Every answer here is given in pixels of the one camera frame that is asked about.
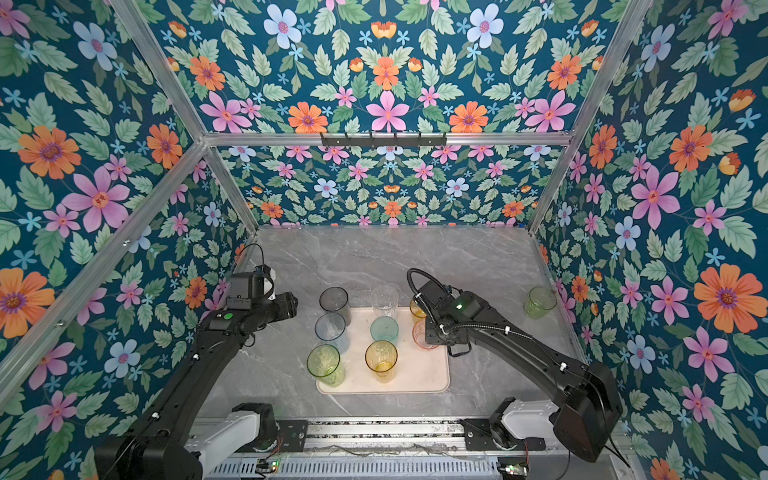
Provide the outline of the tall green faceted tumbler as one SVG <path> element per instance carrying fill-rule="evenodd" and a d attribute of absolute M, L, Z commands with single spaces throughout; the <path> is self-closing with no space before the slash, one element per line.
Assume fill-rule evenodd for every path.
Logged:
<path fill-rule="evenodd" d="M 306 359 L 306 368 L 315 380 L 330 387 L 338 387 L 345 380 L 341 354 L 333 345 L 315 347 Z"/>

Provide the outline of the clear glass tumbler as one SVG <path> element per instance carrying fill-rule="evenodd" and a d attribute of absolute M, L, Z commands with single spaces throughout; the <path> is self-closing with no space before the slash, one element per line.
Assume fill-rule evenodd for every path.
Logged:
<path fill-rule="evenodd" d="M 379 285 L 371 292 L 371 306 L 376 317 L 397 317 L 399 292 L 390 285 Z"/>

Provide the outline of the light blue tumbler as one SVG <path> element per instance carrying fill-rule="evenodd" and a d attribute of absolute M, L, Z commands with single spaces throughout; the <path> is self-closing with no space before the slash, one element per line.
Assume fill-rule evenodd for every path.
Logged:
<path fill-rule="evenodd" d="M 344 317 L 338 313 L 325 313 L 315 323 L 316 337 L 324 344 L 334 346 L 340 354 L 345 353 L 350 345 L 347 325 Z"/>

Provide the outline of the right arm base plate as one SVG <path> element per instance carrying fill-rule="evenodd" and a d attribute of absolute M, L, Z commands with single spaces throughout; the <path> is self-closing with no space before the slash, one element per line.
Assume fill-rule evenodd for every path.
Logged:
<path fill-rule="evenodd" d="M 517 439 L 507 432 L 500 423 L 491 423 L 482 418 L 464 418 L 459 420 L 463 428 L 465 448 L 469 451 L 514 451 L 537 452 L 547 448 L 543 438 L 531 437 Z"/>

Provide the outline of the metal hook rail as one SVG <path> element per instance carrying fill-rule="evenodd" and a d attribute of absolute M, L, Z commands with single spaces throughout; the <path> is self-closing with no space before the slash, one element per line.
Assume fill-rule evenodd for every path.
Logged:
<path fill-rule="evenodd" d="M 402 147 L 402 148 L 420 148 L 420 147 L 439 147 L 448 144 L 446 134 L 424 134 L 424 133 L 392 133 L 392 134 L 321 134 L 321 145 L 324 147 L 360 147 L 360 148 L 378 148 L 378 147 Z"/>

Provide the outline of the short green tumbler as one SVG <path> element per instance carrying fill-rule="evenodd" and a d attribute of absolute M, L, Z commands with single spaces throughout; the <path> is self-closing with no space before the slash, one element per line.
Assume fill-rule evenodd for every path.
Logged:
<path fill-rule="evenodd" d="M 524 312 L 530 319 L 540 319 L 552 311 L 557 304 L 557 294 L 551 288 L 535 286 L 528 292 Z"/>

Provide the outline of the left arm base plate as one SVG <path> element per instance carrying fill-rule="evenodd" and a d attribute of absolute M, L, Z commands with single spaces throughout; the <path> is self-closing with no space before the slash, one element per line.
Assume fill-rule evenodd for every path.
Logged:
<path fill-rule="evenodd" d="M 300 453 L 308 438 L 307 420 L 277 420 L 265 440 L 259 441 L 255 450 L 259 453 Z"/>

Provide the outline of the grey smoky tumbler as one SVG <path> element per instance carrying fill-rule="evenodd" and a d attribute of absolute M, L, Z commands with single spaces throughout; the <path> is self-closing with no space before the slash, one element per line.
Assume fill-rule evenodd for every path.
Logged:
<path fill-rule="evenodd" d="M 327 313 L 339 314 L 347 326 L 351 323 L 349 294 L 339 286 L 325 289 L 319 297 L 319 305 Z"/>

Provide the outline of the teal dotted tumbler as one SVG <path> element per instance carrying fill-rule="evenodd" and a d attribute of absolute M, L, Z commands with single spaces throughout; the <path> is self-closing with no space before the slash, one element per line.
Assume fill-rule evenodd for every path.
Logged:
<path fill-rule="evenodd" d="M 387 341 L 395 344 L 399 337 L 399 324 L 392 317 L 381 316 L 372 322 L 369 331 L 374 341 Z"/>

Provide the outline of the tall yellow tumbler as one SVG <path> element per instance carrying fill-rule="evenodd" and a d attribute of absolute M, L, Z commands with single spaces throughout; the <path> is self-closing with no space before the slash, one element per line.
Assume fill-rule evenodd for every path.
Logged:
<path fill-rule="evenodd" d="M 386 340 L 374 341 L 365 351 L 366 366 L 381 383 L 387 383 L 394 378 L 398 358 L 396 346 Z"/>

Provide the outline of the beige plastic tray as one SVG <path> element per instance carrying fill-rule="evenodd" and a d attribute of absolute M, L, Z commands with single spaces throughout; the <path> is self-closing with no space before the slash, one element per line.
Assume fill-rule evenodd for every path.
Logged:
<path fill-rule="evenodd" d="M 448 389 L 450 371 L 447 350 L 442 346 L 430 351 L 422 350 L 414 343 L 412 328 L 416 322 L 407 307 L 397 309 L 399 337 L 394 345 L 399 358 L 394 378 L 387 383 L 379 382 L 365 363 L 365 351 L 374 342 L 369 329 L 375 319 L 371 307 L 351 310 L 351 325 L 347 331 L 350 345 L 341 354 L 345 380 L 338 387 L 316 381 L 319 392 L 328 395 L 416 394 L 441 393 Z"/>

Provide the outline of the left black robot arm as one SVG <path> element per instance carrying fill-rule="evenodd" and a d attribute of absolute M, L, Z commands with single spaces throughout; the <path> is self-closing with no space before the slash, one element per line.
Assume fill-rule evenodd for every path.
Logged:
<path fill-rule="evenodd" d="M 219 376 L 248 339 L 270 323 L 293 318 L 290 292 L 249 310 L 217 310 L 202 322 L 191 353 L 131 426 L 94 449 L 100 479 L 202 479 L 240 448 L 267 450 L 280 439 L 273 407 L 241 403 L 198 437 L 190 432 Z"/>

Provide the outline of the short yellow tumbler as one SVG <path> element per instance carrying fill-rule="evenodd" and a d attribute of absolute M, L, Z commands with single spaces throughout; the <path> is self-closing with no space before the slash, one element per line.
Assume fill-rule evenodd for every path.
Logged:
<path fill-rule="evenodd" d="M 415 322 L 425 319 L 427 314 L 422 310 L 414 298 L 411 299 L 409 309 L 412 316 L 415 318 Z"/>

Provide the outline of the aluminium front rail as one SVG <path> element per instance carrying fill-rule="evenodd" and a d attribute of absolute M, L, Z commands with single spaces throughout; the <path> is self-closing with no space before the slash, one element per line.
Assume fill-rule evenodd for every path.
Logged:
<path fill-rule="evenodd" d="M 369 455 L 414 455 L 423 451 L 431 455 L 480 455 L 499 453 L 501 455 L 523 455 L 531 452 L 508 451 L 469 451 L 465 448 L 463 428 L 460 419 L 454 418 L 366 418 L 332 419 L 320 418 L 309 422 L 308 438 L 304 451 L 341 452 L 353 456 Z M 160 433 L 146 441 L 143 453 L 152 459 L 176 461 L 181 458 L 197 460 L 205 471 L 213 470 L 229 457 L 255 455 L 269 461 L 286 454 L 272 455 L 255 450 L 259 441 L 275 428 L 274 419 L 269 419 L 264 427 L 254 434 L 251 424 L 258 423 L 253 412 L 237 412 L 222 422 L 212 425 L 206 433 L 198 433 L 186 441 L 175 441 L 169 433 Z M 554 438 L 546 438 L 540 433 L 531 437 L 543 438 L 547 448 L 544 451 L 566 453 L 570 451 Z"/>

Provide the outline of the pink tumbler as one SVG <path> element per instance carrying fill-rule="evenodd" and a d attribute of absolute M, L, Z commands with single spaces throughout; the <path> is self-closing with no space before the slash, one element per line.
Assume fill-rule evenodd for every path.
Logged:
<path fill-rule="evenodd" d="M 421 319 L 414 324 L 412 328 L 412 339 L 414 343 L 422 350 L 430 351 L 437 348 L 437 345 L 432 345 L 427 342 L 425 319 Z"/>

